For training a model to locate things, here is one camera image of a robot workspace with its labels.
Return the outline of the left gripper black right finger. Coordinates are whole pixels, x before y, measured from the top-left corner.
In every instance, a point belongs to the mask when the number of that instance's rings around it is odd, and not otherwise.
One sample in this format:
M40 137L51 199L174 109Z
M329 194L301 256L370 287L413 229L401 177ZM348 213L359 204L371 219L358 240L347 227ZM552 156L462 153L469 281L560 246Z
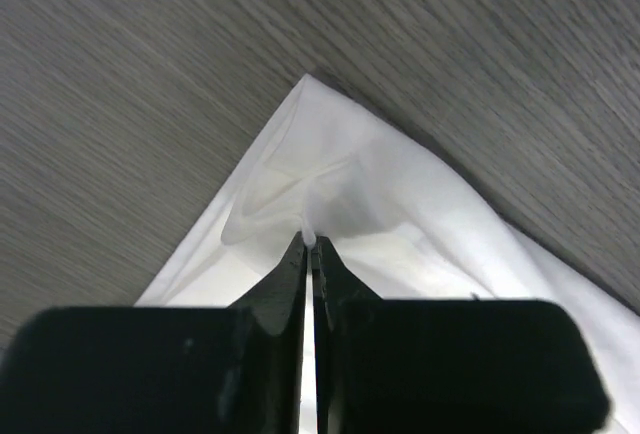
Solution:
M542 300L385 299L326 237L311 252L322 433L593 433L610 400Z

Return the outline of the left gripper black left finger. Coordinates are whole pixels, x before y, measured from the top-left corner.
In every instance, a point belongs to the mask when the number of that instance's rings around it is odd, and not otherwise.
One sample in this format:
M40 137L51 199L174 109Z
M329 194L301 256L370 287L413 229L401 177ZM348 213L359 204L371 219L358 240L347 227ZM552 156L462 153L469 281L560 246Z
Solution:
M5 433L294 433L306 247L226 307L66 307L1 365Z

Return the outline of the white t shirt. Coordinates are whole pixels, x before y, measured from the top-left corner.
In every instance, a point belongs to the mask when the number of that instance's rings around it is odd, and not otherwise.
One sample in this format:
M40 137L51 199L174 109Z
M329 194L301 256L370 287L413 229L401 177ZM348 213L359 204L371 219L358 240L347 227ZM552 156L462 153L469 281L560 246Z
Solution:
M502 220L435 154L312 76L283 100L139 304L228 305L296 234L329 238L384 297L560 305L611 398L605 431L638 431L638 316Z

